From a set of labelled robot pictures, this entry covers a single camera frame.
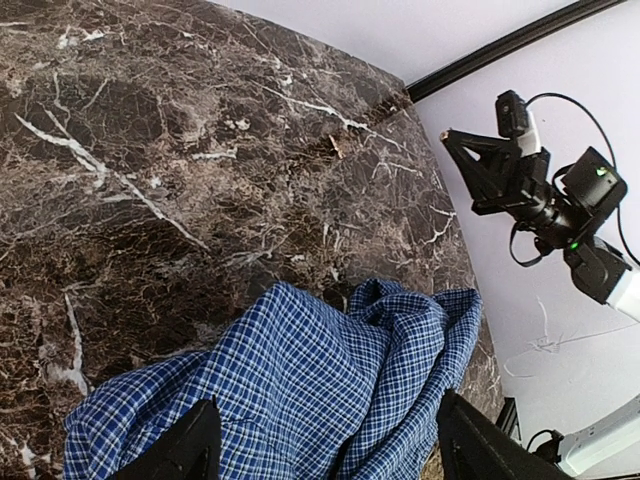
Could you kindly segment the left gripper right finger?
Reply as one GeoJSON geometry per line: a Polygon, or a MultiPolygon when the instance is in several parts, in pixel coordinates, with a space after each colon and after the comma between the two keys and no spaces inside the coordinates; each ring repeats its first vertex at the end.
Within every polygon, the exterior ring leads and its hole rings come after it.
{"type": "Polygon", "coordinates": [[[453,390],[438,413],[438,442],[446,479],[567,479],[569,476],[527,452],[453,390]]]}

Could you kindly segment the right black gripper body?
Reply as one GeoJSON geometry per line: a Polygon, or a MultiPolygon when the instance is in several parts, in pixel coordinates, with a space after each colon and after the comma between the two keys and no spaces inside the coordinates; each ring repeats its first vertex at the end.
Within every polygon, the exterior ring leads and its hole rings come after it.
{"type": "Polygon", "coordinates": [[[550,200],[547,182],[550,153],[515,158],[507,153],[496,153],[489,162],[478,161],[479,173],[472,192],[472,211],[478,215],[508,213],[513,218],[536,218],[550,200]]]}

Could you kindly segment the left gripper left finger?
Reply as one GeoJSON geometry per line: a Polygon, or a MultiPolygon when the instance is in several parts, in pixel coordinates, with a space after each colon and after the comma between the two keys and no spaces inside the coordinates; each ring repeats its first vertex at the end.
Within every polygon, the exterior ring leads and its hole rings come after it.
{"type": "Polygon", "coordinates": [[[219,478],[221,417],[215,398],[199,400],[146,452],[113,479],[213,480],[219,478]]]}

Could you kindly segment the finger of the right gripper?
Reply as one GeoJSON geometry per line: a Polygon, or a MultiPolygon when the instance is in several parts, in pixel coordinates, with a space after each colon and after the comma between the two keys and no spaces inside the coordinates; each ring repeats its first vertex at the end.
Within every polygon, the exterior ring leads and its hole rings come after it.
{"type": "Polygon", "coordinates": [[[469,150],[479,155],[519,155],[520,148],[511,140],[482,136],[449,129],[440,134],[440,141],[449,152],[469,150]]]}
{"type": "Polygon", "coordinates": [[[491,200],[505,193],[500,172],[503,142],[454,142],[447,151],[458,167],[473,200],[491,200]]]}

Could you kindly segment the blue checkered shirt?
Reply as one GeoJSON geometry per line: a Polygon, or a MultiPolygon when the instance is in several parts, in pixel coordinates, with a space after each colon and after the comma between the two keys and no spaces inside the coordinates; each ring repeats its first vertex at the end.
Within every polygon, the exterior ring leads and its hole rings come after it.
{"type": "Polygon", "coordinates": [[[224,479],[416,479],[481,317],[473,289],[428,296],[370,279],[343,312],[277,283],[213,349],[94,390],[66,419],[63,475],[105,479],[214,400],[224,479]]]}

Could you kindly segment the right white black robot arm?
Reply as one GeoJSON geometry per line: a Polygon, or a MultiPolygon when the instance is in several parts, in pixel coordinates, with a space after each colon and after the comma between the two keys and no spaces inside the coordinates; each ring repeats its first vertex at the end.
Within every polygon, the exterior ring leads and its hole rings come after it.
{"type": "Polygon", "coordinates": [[[574,286],[599,304],[639,317],[639,270],[597,231],[628,191],[616,169],[594,148],[549,177],[550,153],[539,141],[447,130],[441,143],[458,167],[474,213],[507,213],[511,232],[531,232],[538,252],[525,268],[555,250],[563,253],[574,286]]]}

